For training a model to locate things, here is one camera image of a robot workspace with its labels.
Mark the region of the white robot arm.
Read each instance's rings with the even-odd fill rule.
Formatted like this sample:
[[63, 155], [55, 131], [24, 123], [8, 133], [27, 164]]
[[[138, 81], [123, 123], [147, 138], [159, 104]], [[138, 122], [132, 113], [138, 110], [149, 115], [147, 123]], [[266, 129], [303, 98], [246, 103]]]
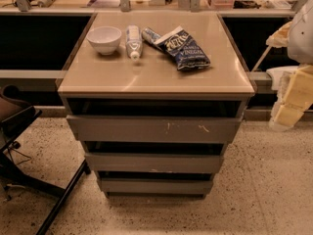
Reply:
[[267, 38], [266, 44], [286, 47], [289, 58], [299, 63], [295, 71], [283, 72], [269, 121], [272, 129], [286, 131], [313, 105], [313, 0], [307, 0], [291, 22]]

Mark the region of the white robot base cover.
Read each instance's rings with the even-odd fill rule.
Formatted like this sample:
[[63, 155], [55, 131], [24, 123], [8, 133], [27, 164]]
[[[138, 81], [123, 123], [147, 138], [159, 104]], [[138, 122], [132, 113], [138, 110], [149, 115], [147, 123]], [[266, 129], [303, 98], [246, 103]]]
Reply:
[[296, 71], [297, 66], [285, 66], [285, 67], [276, 67], [271, 68], [266, 71], [266, 73], [271, 77], [272, 85], [271, 89], [277, 91], [279, 89], [280, 80], [285, 73], [292, 73]]

